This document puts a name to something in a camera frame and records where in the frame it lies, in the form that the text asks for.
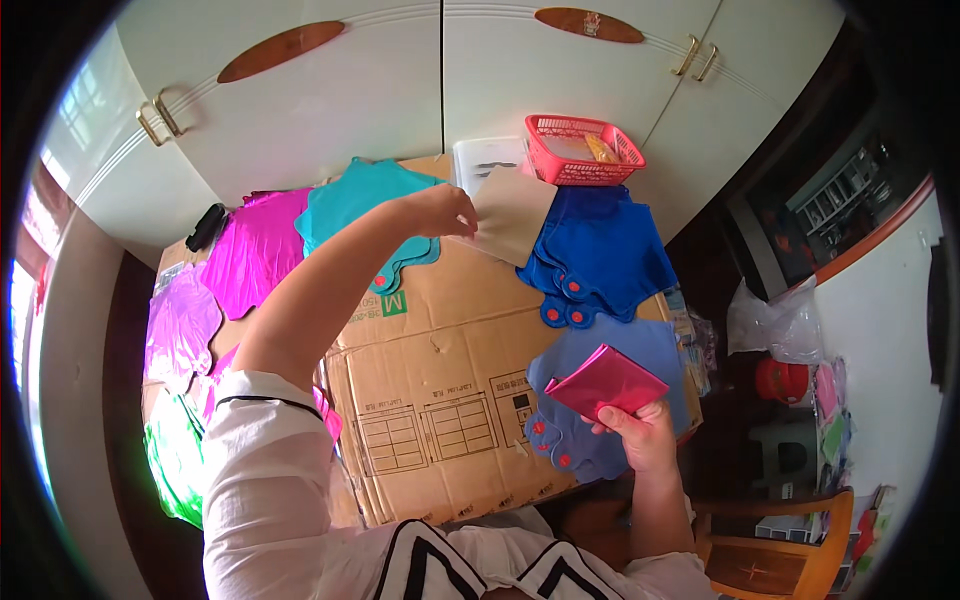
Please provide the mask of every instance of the person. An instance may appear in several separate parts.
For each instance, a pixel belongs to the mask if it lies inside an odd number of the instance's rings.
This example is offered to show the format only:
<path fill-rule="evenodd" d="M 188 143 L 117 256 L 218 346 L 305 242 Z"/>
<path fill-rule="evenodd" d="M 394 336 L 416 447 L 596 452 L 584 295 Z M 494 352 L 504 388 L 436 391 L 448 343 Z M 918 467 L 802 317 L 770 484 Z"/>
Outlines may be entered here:
<path fill-rule="evenodd" d="M 330 528 L 333 442 L 314 408 L 314 369 L 402 242 L 470 237 L 476 222 L 468 196 L 448 184 L 386 202 L 317 248 L 263 302 L 204 436 L 210 598 L 716 597 L 693 554 L 662 400 L 635 416 L 605 407 L 593 425 L 623 436 L 636 472 L 634 560 L 623 573 L 569 542 L 517 527 L 446 533 L 412 519 L 365 531 Z"/>

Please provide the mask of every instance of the cabinet door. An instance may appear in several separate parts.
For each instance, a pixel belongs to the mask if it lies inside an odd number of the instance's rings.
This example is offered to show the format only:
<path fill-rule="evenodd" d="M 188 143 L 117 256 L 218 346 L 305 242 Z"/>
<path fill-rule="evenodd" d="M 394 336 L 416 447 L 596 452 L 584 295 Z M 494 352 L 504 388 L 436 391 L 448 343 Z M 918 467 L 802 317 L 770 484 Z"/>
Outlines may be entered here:
<path fill-rule="evenodd" d="M 718 0 L 582 0 L 620 19 L 639 44 L 579 36 L 534 18 L 540 2 L 444 2 L 444 142 L 525 135 L 523 119 L 556 113 L 602 119 L 636 144 L 654 127 L 680 77 L 692 34 L 703 36 Z"/>
<path fill-rule="evenodd" d="M 256 43 L 326 20 L 346 29 L 247 79 L 216 82 Z M 148 94 L 167 89 L 180 148 L 226 204 L 315 184 L 353 156 L 442 150 L 439 0 L 139 0 L 118 28 L 137 79 Z"/>
<path fill-rule="evenodd" d="M 134 117 L 146 101 L 107 29 L 66 89 L 40 158 L 80 210 L 155 267 L 218 201 L 158 117 L 152 125 L 167 141 L 158 148 L 147 138 Z"/>
<path fill-rule="evenodd" d="M 704 44 L 627 180 L 670 241 L 746 162 L 823 60 L 843 24 L 830 0 L 723 0 Z M 699 76 L 713 43 L 717 58 Z"/>

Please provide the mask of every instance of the purple foil balloon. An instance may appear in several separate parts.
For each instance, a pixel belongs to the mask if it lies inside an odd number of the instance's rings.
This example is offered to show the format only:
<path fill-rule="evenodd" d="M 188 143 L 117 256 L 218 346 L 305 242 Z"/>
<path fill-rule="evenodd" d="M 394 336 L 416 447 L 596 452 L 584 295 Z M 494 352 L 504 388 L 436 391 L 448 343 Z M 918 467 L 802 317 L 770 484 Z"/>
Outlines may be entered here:
<path fill-rule="evenodd" d="M 303 260 L 294 219 L 306 210 L 312 189 L 254 192 L 230 215 L 200 281 L 231 321 L 259 306 Z"/>
<path fill-rule="evenodd" d="M 163 381 L 174 394 L 186 394 L 193 373 L 213 367 L 208 344 L 224 316 L 200 283 L 204 264 L 187 264 L 150 300 L 144 376 Z"/>

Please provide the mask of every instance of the pink plastic basket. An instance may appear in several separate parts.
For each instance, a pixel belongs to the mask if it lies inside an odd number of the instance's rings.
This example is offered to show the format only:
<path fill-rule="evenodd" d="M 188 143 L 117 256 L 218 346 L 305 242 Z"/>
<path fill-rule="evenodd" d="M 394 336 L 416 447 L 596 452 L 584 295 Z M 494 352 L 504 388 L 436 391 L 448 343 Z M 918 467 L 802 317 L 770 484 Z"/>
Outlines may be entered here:
<path fill-rule="evenodd" d="M 564 117 L 554 114 L 531 114 L 526 118 L 530 132 L 530 159 L 537 175 L 556 185 L 619 185 L 637 169 L 647 166 L 640 151 L 624 133 L 604 121 Z M 550 152 L 544 138 L 583 139 L 595 133 L 607 142 L 623 162 L 597 162 L 564 158 Z"/>

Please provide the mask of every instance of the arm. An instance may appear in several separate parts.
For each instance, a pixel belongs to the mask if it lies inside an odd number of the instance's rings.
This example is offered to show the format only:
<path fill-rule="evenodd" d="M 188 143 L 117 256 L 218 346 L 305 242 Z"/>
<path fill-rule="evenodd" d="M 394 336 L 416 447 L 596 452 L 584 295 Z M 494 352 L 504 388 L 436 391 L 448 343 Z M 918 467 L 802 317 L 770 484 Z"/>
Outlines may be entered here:
<path fill-rule="evenodd" d="M 692 553 L 693 532 L 677 468 L 677 442 L 669 406 L 659 400 L 636 411 L 633 417 L 613 406 L 605 406 L 598 416 L 602 424 L 594 424 L 593 432 L 609 429 L 619 433 L 627 461 L 636 473 L 631 558 Z"/>
<path fill-rule="evenodd" d="M 317 363 L 400 244 L 415 235 L 471 236 L 476 221 L 467 194 L 446 183 L 373 208 L 313 251 L 264 300 L 233 369 L 276 373 L 310 393 Z"/>

